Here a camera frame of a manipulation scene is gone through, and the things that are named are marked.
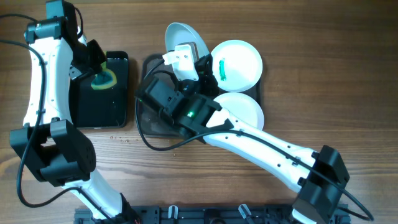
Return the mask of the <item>white plate front stained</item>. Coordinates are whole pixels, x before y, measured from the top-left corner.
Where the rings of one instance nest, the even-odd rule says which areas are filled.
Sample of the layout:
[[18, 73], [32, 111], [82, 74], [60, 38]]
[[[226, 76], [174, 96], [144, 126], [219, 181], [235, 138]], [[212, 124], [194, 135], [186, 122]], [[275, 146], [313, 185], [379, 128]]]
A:
[[264, 113], [260, 105], [250, 96], [228, 92], [217, 96], [214, 100], [245, 123], [263, 129]]

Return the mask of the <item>white plate back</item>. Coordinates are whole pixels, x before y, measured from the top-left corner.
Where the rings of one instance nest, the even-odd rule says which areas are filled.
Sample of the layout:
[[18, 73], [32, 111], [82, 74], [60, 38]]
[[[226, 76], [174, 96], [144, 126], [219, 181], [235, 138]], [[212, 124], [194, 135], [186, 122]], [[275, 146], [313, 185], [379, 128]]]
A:
[[218, 87], [228, 92], [243, 92], [261, 78], [262, 58], [251, 44], [243, 40], [227, 40], [212, 51], [213, 76]]

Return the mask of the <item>green yellow sponge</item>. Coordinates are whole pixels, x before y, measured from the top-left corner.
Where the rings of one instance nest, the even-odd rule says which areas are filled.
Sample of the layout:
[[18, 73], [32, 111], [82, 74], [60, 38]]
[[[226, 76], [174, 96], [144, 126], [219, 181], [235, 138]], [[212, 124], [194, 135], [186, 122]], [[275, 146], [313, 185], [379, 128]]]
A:
[[101, 64], [102, 71], [95, 75], [91, 82], [91, 87], [94, 90], [110, 89], [117, 84], [116, 74], [106, 67], [106, 62]]

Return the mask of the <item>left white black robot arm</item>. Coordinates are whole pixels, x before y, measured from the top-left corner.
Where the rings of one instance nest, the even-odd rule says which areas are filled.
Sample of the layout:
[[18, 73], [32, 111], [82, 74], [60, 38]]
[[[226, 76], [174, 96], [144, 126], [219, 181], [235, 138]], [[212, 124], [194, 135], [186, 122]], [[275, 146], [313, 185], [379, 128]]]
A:
[[23, 127], [10, 133], [20, 168], [73, 193], [96, 223], [139, 223], [124, 195], [96, 169], [94, 146], [70, 114], [70, 83], [101, 72], [106, 56], [97, 41], [85, 40], [81, 13], [72, 3], [48, 1], [46, 15], [32, 19], [24, 34], [32, 62], [30, 100]]

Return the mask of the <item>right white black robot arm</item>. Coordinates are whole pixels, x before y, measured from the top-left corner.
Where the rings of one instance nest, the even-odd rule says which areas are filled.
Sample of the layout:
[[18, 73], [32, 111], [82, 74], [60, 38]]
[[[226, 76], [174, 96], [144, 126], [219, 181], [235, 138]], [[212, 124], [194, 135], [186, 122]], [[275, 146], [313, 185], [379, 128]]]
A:
[[226, 149], [277, 177], [297, 194], [296, 222], [328, 223], [346, 192], [346, 166], [332, 147], [314, 151], [263, 131], [261, 107], [246, 94], [262, 70], [259, 52], [245, 41], [227, 40], [211, 52], [181, 43], [143, 68], [136, 110], [147, 109], [163, 136]]

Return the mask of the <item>white plate stained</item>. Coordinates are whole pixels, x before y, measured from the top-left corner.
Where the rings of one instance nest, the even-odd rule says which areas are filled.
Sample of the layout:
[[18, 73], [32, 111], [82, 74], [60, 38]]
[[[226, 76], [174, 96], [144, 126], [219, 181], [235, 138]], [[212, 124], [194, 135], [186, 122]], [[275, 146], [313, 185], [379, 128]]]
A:
[[263, 129], [264, 113], [260, 105], [250, 96], [228, 92], [217, 96], [214, 100], [245, 123]]
[[204, 40], [193, 27], [179, 22], [171, 23], [165, 31], [166, 51], [170, 52], [176, 45], [186, 42], [195, 43], [199, 58], [210, 53]]

